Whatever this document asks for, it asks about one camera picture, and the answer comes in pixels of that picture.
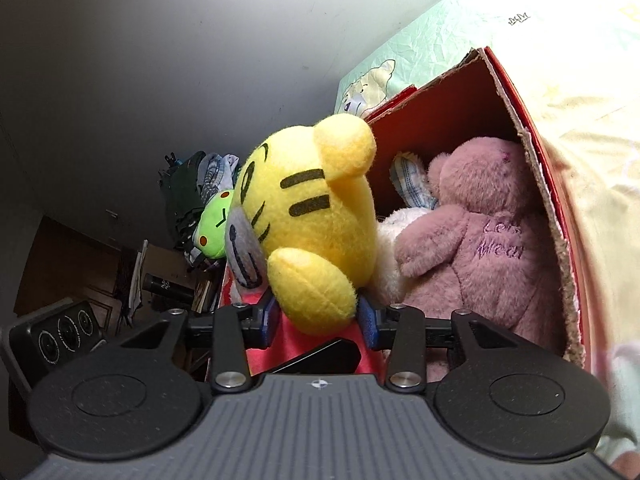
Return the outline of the pink teddy bear plush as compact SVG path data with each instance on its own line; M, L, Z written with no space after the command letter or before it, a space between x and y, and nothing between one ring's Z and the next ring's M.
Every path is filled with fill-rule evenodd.
M433 211L403 229L394 256L404 304L429 318L468 309L558 356L566 347L558 257L521 144L481 136L428 166Z

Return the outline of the yellow tiger plush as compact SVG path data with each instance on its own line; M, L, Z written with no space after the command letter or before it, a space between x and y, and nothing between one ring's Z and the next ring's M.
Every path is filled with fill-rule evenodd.
M336 114L270 134L240 171L226 224L235 283L270 288L304 334L349 326L373 273L378 222L367 173L375 153L369 125Z

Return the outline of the green frog plush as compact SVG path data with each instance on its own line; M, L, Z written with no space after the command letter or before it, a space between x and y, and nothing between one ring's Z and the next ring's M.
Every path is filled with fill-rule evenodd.
M201 214L192 242L206 258L220 259L226 255L224 233L232 198L232 190L218 192L209 200Z

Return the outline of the pile of folded clothes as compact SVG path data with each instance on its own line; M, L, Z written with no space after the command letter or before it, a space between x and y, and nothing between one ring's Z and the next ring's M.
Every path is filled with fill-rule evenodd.
M170 154L168 167L160 172L160 192L165 203L165 219L175 250L182 252L190 266L202 266L209 259L192 242L201 214L218 192L234 189L240 160L233 154L198 151L180 160Z

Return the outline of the red cardboard box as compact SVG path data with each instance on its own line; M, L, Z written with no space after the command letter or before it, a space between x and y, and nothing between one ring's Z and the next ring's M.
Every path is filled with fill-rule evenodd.
M377 118L270 134L235 185L228 265L240 292L276 295L286 353L352 324L364 287L430 318L468 308L582 365L553 195L478 49Z

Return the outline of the baby print bed sheet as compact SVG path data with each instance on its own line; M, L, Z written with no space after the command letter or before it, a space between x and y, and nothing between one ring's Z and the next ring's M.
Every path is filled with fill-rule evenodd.
M574 230L587 367L612 415L598 454L639 473L639 0L442 0L346 74L395 61L388 94L426 84L475 47L506 70L549 153Z

